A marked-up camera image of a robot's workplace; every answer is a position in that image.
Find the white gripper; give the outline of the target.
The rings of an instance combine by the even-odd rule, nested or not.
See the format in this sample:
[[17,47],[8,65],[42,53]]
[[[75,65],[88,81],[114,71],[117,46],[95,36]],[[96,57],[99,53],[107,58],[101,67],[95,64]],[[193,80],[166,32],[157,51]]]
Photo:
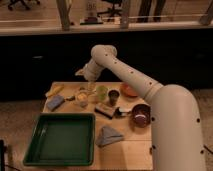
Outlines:
[[75,72],[76,76],[83,76],[87,83],[88,93],[96,91],[96,80],[100,77],[101,72],[104,70],[103,67],[96,63],[87,63],[82,69]]

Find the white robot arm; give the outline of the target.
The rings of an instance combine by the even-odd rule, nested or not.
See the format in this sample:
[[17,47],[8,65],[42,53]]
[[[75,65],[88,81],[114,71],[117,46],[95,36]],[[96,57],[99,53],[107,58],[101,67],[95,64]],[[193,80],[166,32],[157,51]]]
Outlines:
[[82,76],[96,81],[109,69],[151,108],[153,171],[207,171],[202,125],[194,95],[177,84],[163,85],[117,58],[113,45],[95,45]]

